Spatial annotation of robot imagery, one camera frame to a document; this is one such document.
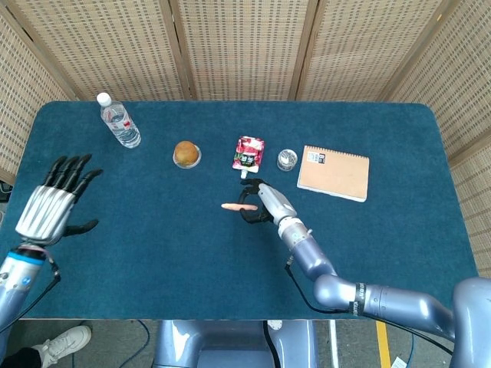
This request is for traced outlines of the clear plastic water bottle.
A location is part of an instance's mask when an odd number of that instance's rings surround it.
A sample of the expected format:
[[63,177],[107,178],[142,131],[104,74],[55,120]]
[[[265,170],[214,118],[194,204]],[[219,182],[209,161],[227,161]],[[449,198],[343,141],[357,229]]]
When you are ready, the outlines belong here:
[[97,102],[101,107],[101,119],[119,143],[129,149],[139,146],[141,142],[140,131],[125,106],[120,101],[113,100],[105,92],[97,95]]

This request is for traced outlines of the clear box of paper clips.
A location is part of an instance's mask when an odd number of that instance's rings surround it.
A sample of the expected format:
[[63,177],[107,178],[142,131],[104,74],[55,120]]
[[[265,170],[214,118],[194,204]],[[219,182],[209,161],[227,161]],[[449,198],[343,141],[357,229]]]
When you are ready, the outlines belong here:
[[292,171],[297,162],[298,156],[292,149],[283,149],[277,156],[277,167],[284,172]]

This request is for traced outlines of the blue table cloth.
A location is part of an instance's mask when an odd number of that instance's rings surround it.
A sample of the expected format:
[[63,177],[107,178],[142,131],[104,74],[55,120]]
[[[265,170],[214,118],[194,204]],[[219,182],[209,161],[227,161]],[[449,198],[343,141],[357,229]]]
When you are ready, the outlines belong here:
[[[282,192],[348,281],[422,291],[446,306],[476,264],[433,112],[418,103],[129,102],[141,134],[121,146],[95,102],[50,102],[35,117],[0,227],[0,261],[19,242],[15,226],[34,188],[60,156],[91,155],[102,169],[69,222],[84,235],[51,253],[29,295],[32,318],[311,319],[311,282],[290,279],[288,249],[270,222],[250,225],[221,208],[242,186],[232,160],[240,136],[265,141],[259,178]],[[173,151],[201,151],[190,169]],[[277,155],[304,145],[370,159],[367,200],[299,189]]]

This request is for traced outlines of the red spouted drink pouch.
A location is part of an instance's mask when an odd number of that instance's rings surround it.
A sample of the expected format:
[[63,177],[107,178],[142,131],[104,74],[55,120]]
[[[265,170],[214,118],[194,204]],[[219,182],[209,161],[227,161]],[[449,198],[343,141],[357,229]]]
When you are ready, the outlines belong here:
[[240,171],[241,179],[248,173],[257,173],[262,162],[265,141],[251,136],[240,136],[236,145],[232,167]]

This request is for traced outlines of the woven wooden folding screen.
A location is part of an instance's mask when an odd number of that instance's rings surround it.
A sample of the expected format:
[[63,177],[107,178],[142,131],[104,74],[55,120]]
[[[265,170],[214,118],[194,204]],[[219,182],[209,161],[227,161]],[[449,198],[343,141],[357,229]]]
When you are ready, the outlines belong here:
[[491,0],[0,0],[0,181],[43,104],[102,90],[426,104],[491,278]]

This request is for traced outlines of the grey robot torso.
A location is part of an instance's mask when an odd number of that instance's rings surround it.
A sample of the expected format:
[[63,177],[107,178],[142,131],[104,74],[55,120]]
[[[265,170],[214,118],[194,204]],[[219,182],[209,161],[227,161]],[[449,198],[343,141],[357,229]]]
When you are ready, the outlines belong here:
[[162,320],[152,368],[319,368],[311,320]]

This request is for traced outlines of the black trouser leg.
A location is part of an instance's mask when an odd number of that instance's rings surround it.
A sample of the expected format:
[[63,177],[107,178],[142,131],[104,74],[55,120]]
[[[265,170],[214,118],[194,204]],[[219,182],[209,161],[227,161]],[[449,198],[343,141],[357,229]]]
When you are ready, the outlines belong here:
[[23,347],[18,352],[4,358],[0,368],[41,368],[39,352],[33,347]]

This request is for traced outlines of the brown bun in cup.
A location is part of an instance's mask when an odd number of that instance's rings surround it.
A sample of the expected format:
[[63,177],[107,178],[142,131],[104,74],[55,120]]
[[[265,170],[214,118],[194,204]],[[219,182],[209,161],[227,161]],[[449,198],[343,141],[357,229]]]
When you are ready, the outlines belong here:
[[173,151],[174,163],[183,169],[196,166],[200,162],[201,156],[200,148],[188,140],[178,142]]

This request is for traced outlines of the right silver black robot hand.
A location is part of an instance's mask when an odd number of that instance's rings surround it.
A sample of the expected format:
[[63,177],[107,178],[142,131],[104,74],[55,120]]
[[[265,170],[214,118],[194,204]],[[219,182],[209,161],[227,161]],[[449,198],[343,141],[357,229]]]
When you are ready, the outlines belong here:
[[262,201],[261,209],[256,210],[254,215],[248,215],[245,209],[239,210],[242,219],[249,224],[272,222],[275,225],[279,225],[281,220],[297,216],[297,212],[290,201],[264,180],[242,179],[241,184],[244,189],[239,196],[240,205],[245,205],[245,199],[250,195],[258,196]]

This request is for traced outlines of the kraft cover spiral notebook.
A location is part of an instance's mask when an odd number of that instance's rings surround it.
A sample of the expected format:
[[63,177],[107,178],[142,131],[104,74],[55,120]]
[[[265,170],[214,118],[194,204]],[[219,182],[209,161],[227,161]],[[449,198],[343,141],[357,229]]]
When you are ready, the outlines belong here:
[[365,202],[369,168],[370,159],[366,156],[304,145],[297,187]]

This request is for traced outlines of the white sneaker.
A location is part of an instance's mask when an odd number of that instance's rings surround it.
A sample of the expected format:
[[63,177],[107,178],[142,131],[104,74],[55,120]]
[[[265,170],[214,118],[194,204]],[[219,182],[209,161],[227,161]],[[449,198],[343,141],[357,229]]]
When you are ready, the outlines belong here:
[[48,368],[60,359],[78,352],[88,345],[91,340],[91,328],[80,325],[72,327],[52,340],[34,345],[41,360],[41,368]]

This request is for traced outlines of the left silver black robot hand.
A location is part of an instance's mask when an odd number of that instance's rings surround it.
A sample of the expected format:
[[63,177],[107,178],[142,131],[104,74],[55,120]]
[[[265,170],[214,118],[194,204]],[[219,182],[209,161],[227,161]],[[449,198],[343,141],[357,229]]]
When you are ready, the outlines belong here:
[[103,170],[95,169],[82,176],[91,155],[57,158],[44,181],[37,186],[15,226],[21,239],[33,245],[47,247],[61,238],[82,235],[95,228],[99,221],[90,220],[83,225],[69,225],[71,211],[90,182]]

